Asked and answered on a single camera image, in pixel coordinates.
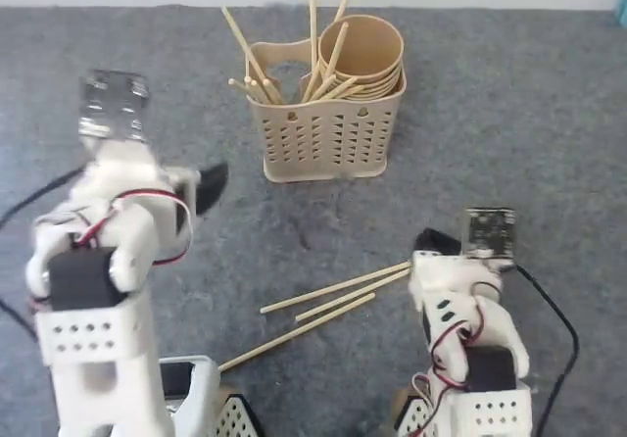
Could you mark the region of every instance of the cup rim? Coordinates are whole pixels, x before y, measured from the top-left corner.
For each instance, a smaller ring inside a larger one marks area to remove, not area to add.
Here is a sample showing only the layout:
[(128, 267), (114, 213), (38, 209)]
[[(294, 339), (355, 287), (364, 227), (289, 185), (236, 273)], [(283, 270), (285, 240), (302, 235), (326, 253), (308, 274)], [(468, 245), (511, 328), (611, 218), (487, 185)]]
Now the cup rim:
[(394, 60), (394, 62), (392, 64), (390, 64), (387, 68), (385, 68), (384, 70), (381, 70), (380, 72), (377, 73), (371, 73), (371, 74), (348, 74), (348, 73), (342, 73), (339, 72), (337, 70), (334, 71), (335, 75), (338, 77), (342, 77), (342, 80), (346, 80), (350, 77), (356, 76), (357, 77), (357, 81), (356, 84), (365, 84), (367, 82), (365, 81), (369, 81), (369, 80), (376, 80), (379, 77), (382, 77), (384, 75), (387, 75), (388, 73), (390, 73), (395, 67), (397, 67), (400, 62), (403, 60), (403, 54), (405, 52), (405, 40), (403, 39), (403, 36), (401, 35), (401, 33), (399, 32), (399, 30), (397, 28), (394, 27), (394, 25), (388, 21), (386, 21), (385, 19), (379, 18), (378, 16), (373, 16), (370, 14), (351, 14), (349, 16), (343, 16), (341, 19), (339, 19), (336, 22), (333, 22), (331, 24), (329, 24), (320, 34), (320, 38), (317, 42), (317, 56), (318, 59), (324, 63), (324, 65), (326, 67), (329, 66), (328, 62), (324, 59), (324, 57), (322, 56), (321, 53), (321, 46), (322, 46), (322, 38), (324, 37), (325, 33), (328, 33), (328, 31), (334, 27), (336, 24), (341, 24), (343, 22), (345, 22), (346, 20), (349, 19), (354, 19), (354, 18), (365, 18), (365, 19), (370, 19), (370, 20), (374, 20), (377, 21), (379, 23), (384, 23), (385, 25), (387, 25), (394, 33), (395, 35), (398, 37), (399, 39), (399, 43), (401, 45), (401, 49), (399, 51), (399, 55), (396, 57), (396, 60)]

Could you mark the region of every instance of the perforated plastic part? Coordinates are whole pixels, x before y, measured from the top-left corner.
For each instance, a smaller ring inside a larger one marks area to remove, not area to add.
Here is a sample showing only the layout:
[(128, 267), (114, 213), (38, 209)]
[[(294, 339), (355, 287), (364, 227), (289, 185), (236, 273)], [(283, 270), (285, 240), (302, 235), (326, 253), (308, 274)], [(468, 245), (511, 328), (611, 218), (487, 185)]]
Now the perforated plastic part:
[(149, 340), (141, 322), (150, 313), (147, 301), (146, 295), (137, 295), (112, 308), (37, 313), (44, 363), (99, 363), (137, 356)]
[[(310, 59), (310, 41), (256, 43), (262, 68)], [(255, 70), (247, 74), (256, 78)], [(301, 81), (304, 89), (308, 82)], [(395, 90), (372, 101), (331, 99), (273, 106), (249, 98), (264, 144), (264, 172), (273, 182), (376, 176), (385, 171), (394, 120), (406, 89), (401, 72)]]
[[(396, 435), (397, 437), (406, 437), (408, 434), (417, 430), (424, 425), (431, 414), (431, 408), (424, 400), (420, 398), (414, 398), (411, 400), (410, 405), (399, 424)], [(429, 426), (424, 433), (424, 437), (434, 437), (432, 430), (433, 426)]]
[(452, 397), (455, 435), (531, 435), (531, 393), (519, 383), (517, 390), (460, 393)]
[(217, 418), (216, 437), (258, 437), (244, 402), (231, 396)]

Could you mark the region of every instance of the perforated basket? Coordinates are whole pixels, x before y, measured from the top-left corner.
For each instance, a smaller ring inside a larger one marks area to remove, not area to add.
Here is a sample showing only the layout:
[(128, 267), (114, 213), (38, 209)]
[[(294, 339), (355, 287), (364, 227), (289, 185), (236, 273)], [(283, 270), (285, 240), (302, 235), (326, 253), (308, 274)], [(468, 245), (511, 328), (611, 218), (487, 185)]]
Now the perforated basket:
[[(266, 69), (287, 61), (310, 62), (310, 41), (256, 43), (251, 49)], [(252, 67), (247, 73), (256, 78)], [(301, 80), (301, 91), (309, 76)], [(273, 182), (373, 177), (385, 171), (390, 138), (405, 73), (394, 92), (373, 101), (314, 101), (287, 106), (264, 105), (249, 98), (255, 126), (264, 146), (264, 173)]]

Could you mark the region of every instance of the wooden chopstick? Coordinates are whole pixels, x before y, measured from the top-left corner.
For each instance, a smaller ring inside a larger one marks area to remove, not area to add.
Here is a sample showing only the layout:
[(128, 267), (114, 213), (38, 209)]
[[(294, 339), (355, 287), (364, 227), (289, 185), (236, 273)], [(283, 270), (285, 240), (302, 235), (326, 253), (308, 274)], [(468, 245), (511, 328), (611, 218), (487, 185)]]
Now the wooden chopstick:
[(357, 76), (349, 77), (346, 81), (337, 86), (335, 89), (331, 89), (329, 92), (320, 97), (320, 101), (328, 101), (329, 99), (336, 98), (344, 91), (346, 91), (349, 87), (351, 87), (355, 83), (355, 81), (357, 81), (357, 79)]
[(259, 83), (256, 79), (251, 80), (251, 89), (253, 90), (253, 94), (257, 97), (257, 100), (262, 104), (270, 104), (270, 100), (265, 95), (264, 89), (259, 86)]
[(314, 84), (317, 80), (317, 76), (320, 73), (320, 60), (315, 63), (315, 67), (313, 67), (312, 77), (310, 77), (310, 82), (307, 83), (307, 88), (305, 88), (305, 93), (303, 94), (303, 99), (301, 103), (305, 103), (310, 100), (310, 96), (312, 95), (312, 91), (314, 90)]
[(333, 82), (335, 81), (335, 77), (336, 77), (335, 74), (332, 74), (330, 77), (325, 79), (320, 85), (320, 87), (313, 94), (311, 101), (315, 101), (319, 99), (320, 96), (324, 94), (329, 87), (331, 87), (331, 84), (333, 84)]
[(331, 52), (331, 58), (329, 59), (329, 66), (324, 71), (324, 79), (327, 79), (332, 74), (335, 73), (335, 66), (337, 65), (337, 61), (340, 58), (340, 54), (342, 53), (342, 46), (344, 45), (344, 39), (346, 38), (346, 32), (348, 31), (349, 25), (347, 23), (343, 23), (340, 27), (340, 32), (337, 34), (337, 38), (335, 39), (335, 45), (333, 46), (333, 51)]
[(225, 362), (224, 364), (220, 365), (217, 369), (219, 371), (227, 371), (236, 365), (240, 365), (243, 362), (248, 361), (252, 359), (253, 357), (258, 356), (259, 354), (262, 354), (276, 346), (279, 346), (291, 339), (294, 339), (296, 336), (300, 336), (301, 334), (311, 331), (312, 329), (320, 326), (321, 324), (329, 322), (331, 319), (337, 316), (343, 315), (344, 313), (347, 313), (350, 310), (353, 310), (356, 307), (359, 307), (363, 305), (364, 303), (369, 302), (374, 297), (375, 297), (374, 293), (370, 293), (369, 295), (366, 295), (365, 297), (359, 298), (355, 302), (349, 303), (348, 305), (342, 308), (338, 308), (337, 310), (334, 310), (333, 312), (327, 315), (321, 316), (312, 322), (308, 322), (307, 324), (303, 326), (297, 327), (296, 329), (288, 332), (287, 334), (283, 334), (282, 336), (279, 336), (276, 339), (272, 339), (271, 341), (266, 342), (262, 346), (259, 346), (250, 352), (247, 352), (246, 354), (242, 354), (241, 356), (238, 356), (235, 359)]
[[(255, 58), (255, 55), (253, 54), (253, 51), (248, 46), (248, 42), (246, 42), (246, 39), (244, 38), (244, 34), (239, 28), (239, 25), (237, 25), (237, 22), (233, 19), (233, 17), (231, 16), (231, 13), (228, 12), (228, 9), (226, 9), (225, 6), (222, 6), (222, 13), (224, 14), (224, 18), (228, 22), (228, 25), (231, 27), (231, 30), (233, 31), (233, 35), (235, 35), (235, 38), (239, 42), (240, 47), (242, 47), (242, 50), (244, 54), (246, 55), (246, 59), (253, 66), (253, 69), (255, 69), (255, 73), (257, 73), (257, 77), (262, 81), (262, 84), (265, 87), (266, 78), (265, 78), (264, 70), (262, 70), (262, 67), (260, 66), (259, 62)], [(268, 85), (269, 88), (265, 89), (267, 91), (267, 94), (271, 96), (274, 93), (274, 95), (279, 96), (279, 99), (277, 100), (277, 102), (273, 102), (273, 104), (285, 104), (285, 102), (281, 98), (281, 94), (278, 92), (276, 87), (274, 87), (274, 84), (272, 84), (272, 81), (268, 80), (268, 83), (269, 83)]]
[(340, 19), (342, 19), (342, 16), (344, 16), (344, 11), (346, 10), (346, 6), (348, 5), (348, 3), (349, 3), (348, 0), (340, 1), (340, 6), (337, 8), (337, 13), (335, 13), (335, 19), (333, 19), (333, 22), (337, 23)]
[(238, 81), (237, 79), (233, 79), (231, 78), (228, 81), (228, 85), (229, 86), (233, 86), (236, 89), (239, 89), (240, 91), (243, 91), (246, 93), (246, 95), (251, 96), (253, 99), (255, 99), (255, 96), (251, 95), (250, 90), (246, 87), (246, 85), (244, 85), (242, 82)]
[(312, 50), (312, 76), (317, 63), (317, 8), (315, 0), (310, 0), (310, 39)]
[(291, 307), (292, 305), (297, 305), (299, 303), (307, 302), (308, 300), (312, 300), (317, 297), (321, 297), (322, 295), (326, 295), (327, 293), (337, 292), (338, 290), (342, 290), (343, 288), (352, 287), (353, 285), (358, 285), (360, 283), (368, 282), (373, 278), (382, 277), (383, 275), (387, 275), (388, 273), (393, 273), (398, 270), (402, 270), (404, 268), (409, 268), (411, 266), (410, 262), (404, 262), (397, 264), (391, 267), (385, 267), (375, 272), (367, 273), (365, 275), (360, 275), (359, 277), (351, 278), (350, 280), (345, 280), (340, 283), (336, 283), (335, 285), (329, 285), (328, 287), (320, 288), (318, 290), (314, 290), (313, 292), (306, 293), (304, 295), (299, 295), (298, 297), (289, 298), (287, 300), (282, 300), (280, 302), (274, 303), (272, 305), (268, 305), (260, 309), (260, 313), (262, 315), (270, 312), (274, 312), (276, 310), (280, 310), (282, 308)]
[(358, 298), (361, 295), (371, 292), (372, 290), (376, 290), (377, 288), (380, 288), (383, 285), (387, 285), (388, 283), (392, 283), (395, 280), (403, 278), (407, 276), (409, 273), (410, 273), (410, 270), (406, 268), (405, 270), (401, 270), (400, 272), (394, 273), (388, 277), (384, 277), (381, 280), (377, 280), (376, 282), (373, 282), (370, 285), (365, 286), (364, 288), (360, 288), (359, 290), (355, 290), (354, 292), (347, 293), (346, 295), (336, 298), (335, 300), (331, 302), (324, 303), (320, 305), (319, 307), (312, 308), (310, 310), (307, 310), (304, 313), (296, 315), (296, 320), (300, 322), (303, 319), (307, 319), (309, 317), (318, 315), (322, 312), (326, 312), (327, 310), (330, 310), (331, 308), (335, 308), (338, 305), (342, 305), (343, 303), (353, 300), (354, 298)]

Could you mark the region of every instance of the black cable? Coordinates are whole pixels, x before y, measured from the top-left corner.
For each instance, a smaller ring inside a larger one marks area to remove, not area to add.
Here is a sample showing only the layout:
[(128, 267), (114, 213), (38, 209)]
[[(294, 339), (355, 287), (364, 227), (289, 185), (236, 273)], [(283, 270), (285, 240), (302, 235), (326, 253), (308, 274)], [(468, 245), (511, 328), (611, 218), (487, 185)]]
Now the black cable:
[(71, 170), (69, 172), (66, 172), (63, 175), (60, 175), (59, 177), (48, 182), (46, 185), (44, 185), (40, 189), (35, 190), (32, 194), (30, 194), (28, 197), (23, 199), (21, 202), (11, 207), (0, 218), (0, 229), (4, 228), (4, 225), (7, 224), (9, 220), (12, 217), (14, 217), (20, 210), (26, 208), (27, 206), (35, 202), (37, 199), (40, 199), (41, 197), (46, 195), (48, 192), (58, 189), (62, 185), (66, 185), (73, 178), (79, 175), (84, 170), (84, 168), (85, 166), (81, 166), (80, 168), (76, 168), (75, 170)]
[(9, 315), (11, 319), (15, 321), (16, 324), (21, 327), (26, 334), (28, 334), (28, 336), (30, 336), (30, 339), (37, 342), (37, 334), (32, 326), (28, 324), (28, 321), (26, 321), (22, 315), (20, 315), (11, 305), (8, 305), (2, 298), (0, 298), (0, 310)]
[(549, 416), (551, 414), (551, 410), (553, 409), (553, 405), (555, 404), (555, 400), (557, 399), (557, 395), (561, 391), (561, 387), (563, 386), (564, 381), (566, 380), (566, 377), (570, 374), (572, 369), (575, 367), (575, 363), (577, 362), (577, 359), (579, 358), (579, 335), (577, 334), (576, 329), (568, 320), (566, 315), (559, 309), (559, 306), (555, 304), (555, 302), (549, 296), (549, 294), (545, 292), (545, 290), (542, 288), (538, 280), (536, 280), (534, 276), (531, 275), (531, 273), (529, 273), (524, 267), (516, 265), (516, 268), (522, 274), (523, 277), (529, 280), (531, 285), (533, 285), (533, 287), (540, 294), (543, 300), (547, 302), (549, 306), (553, 309), (555, 314), (559, 316), (559, 319), (561, 319), (561, 322), (564, 323), (564, 326), (566, 326), (566, 329), (568, 329), (568, 332), (570, 333), (570, 336), (572, 338), (572, 353), (570, 355), (570, 358), (568, 359), (568, 362), (566, 363), (566, 366), (564, 367), (564, 371), (559, 375), (559, 377), (555, 381), (553, 390), (551, 390), (551, 394), (549, 395), (549, 398), (547, 399), (545, 408), (542, 411), (540, 420), (538, 421), (538, 427), (536, 429), (536, 437), (542, 437), (545, 427), (547, 426), (547, 422), (549, 422)]
[[(9, 222), (9, 220), (12, 217), (14, 217), (20, 210), (28, 207), (30, 204), (40, 199), (41, 197), (46, 195), (48, 192), (52, 192), (53, 190), (58, 189), (59, 187), (67, 184), (74, 177), (76, 177), (81, 172), (83, 172), (83, 170), (84, 170), (84, 166), (81, 166), (80, 168), (76, 168), (75, 170), (71, 170), (69, 172), (66, 172), (63, 175), (60, 175), (59, 177), (56, 177), (55, 179), (51, 180), (40, 189), (35, 190), (32, 194), (30, 194), (28, 197), (23, 199), (21, 202), (11, 207), (0, 218), (0, 230), (2, 230), (2, 228), (4, 228), (4, 226)], [(26, 334), (28, 334), (28, 336), (30, 336), (30, 338), (33, 341), (37, 342), (37, 334), (35, 333), (35, 330), (32, 328), (32, 326), (28, 324), (28, 321), (24, 319), (24, 317), (20, 315), (17, 312), (17, 310), (15, 310), (13, 307), (7, 304), (2, 298), (0, 298), (0, 310), (2, 310), (4, 313), (9, 315), (9, 317), (13, 321), (15, 321), (16, 324), (19, 327), (21, 327), (22, 330)]]

